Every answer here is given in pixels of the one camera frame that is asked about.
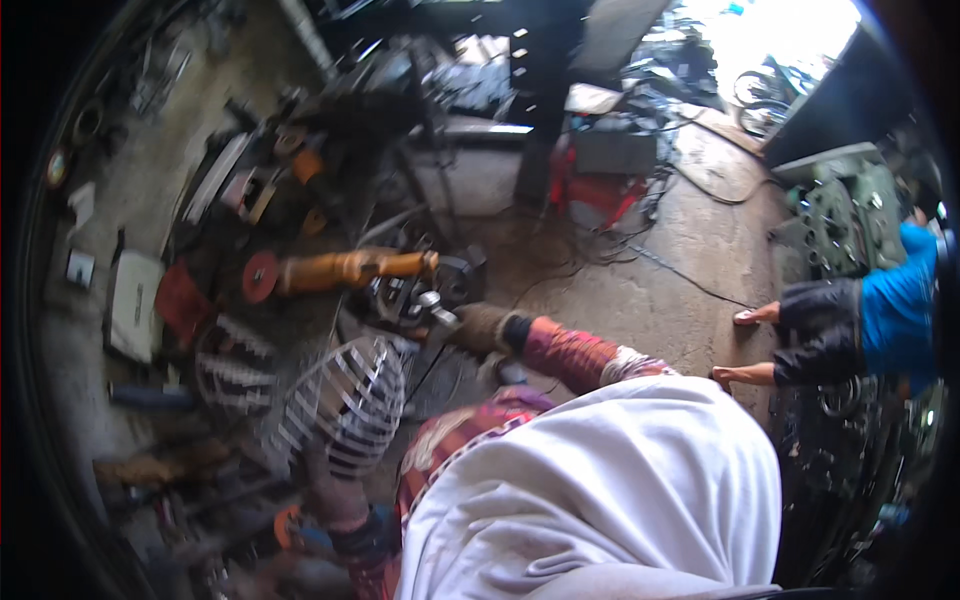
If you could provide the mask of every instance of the red patterned sleeve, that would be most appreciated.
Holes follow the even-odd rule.
[[[538,317],[531,323],[523,347],[523,363],[556,377],[577,395],[634,377],[677,374],[659,358],[585,331],[564,329],[547,317]]]

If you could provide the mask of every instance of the blue shirt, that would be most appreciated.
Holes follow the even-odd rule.
[[[933,357],[937,238],[926,229],[903,223],[900,241],[906,262],[863,278],[860,343],[867,373],[909,373],[911,389],[919,391],[937,376]]]

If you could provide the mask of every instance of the metal ring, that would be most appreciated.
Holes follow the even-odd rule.
[[[100,131],[104,124],[104,102],[100,98],[90,98],[86,101],[77,118],[73,120],[73,132],[70,141],[74,146],[83,146]]]

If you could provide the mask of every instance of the metal parts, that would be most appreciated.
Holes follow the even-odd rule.
[[[200,222],[201,217],[203,217],[206,212],[206,208],[213,202],[213,199],[217,195],[217,190],[219,190],[224,184],[224,181],[227,180],[227,176],[240,158],[240,155],[247,149],[250,140],[251,137],[247,133],[240,133],[230,140],[227,147],[220,153],[220,156],[217,157],[216,162],[214,162],[210,170],[207,171],[204,180],[201,182],[200,187],[197,188],[193,198],[190,199],[190,204],[187,205],[186,212],[183,213],[184,221],[189,221],[193,225],[197,225]]]
[[[440,294],[438,292],[429,291],[420,294],[420,297],[417,298],[417,302],[423,308],[430,311],[430,314],[433,315],[433,318],[437,322],[437,327],[432,327],[430,329],[430,338],[433,338],[433,341],[442,341],[454,333],[457,329],[460,328],[460,320],[457,319],[457,316],[451,313],[448,310],[445,310],[440,305]]]

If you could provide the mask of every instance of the hand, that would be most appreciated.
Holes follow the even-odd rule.
[[[485,302],[465,304],[453,310],[460,319],[460,328],[449,338],[448,344],[454,344],[476,354],[489,354],[494,351],[512,354],[503,343],[503,324],[510,316],[517,314],[507,308]]]
[[[359,480],[335,477],[330,473],[326,444],[319,437],[303,451],[310,489],[306,509],[327,531],[346,533],[367,521],[370,506]]]
[[[906,220],[909,221],[910,223],[914,223],[914,224],[916,224],[916,225],[918,225],[918,226],[920,226],[920,227],[922,227],[922,228],[925,228],[925,227],[926,227],[926,224],[928,223],[928,221],[927,221],[927,219],[926,219],[926,215],[924,214],[924,212],[923,212],[922,210],[920,210],[920,207],[919,207],[919,206],[914,206],[914,207],[913,207],[913,214],[910,215],[910,216],[908,216],[908,217],[906,218]]]

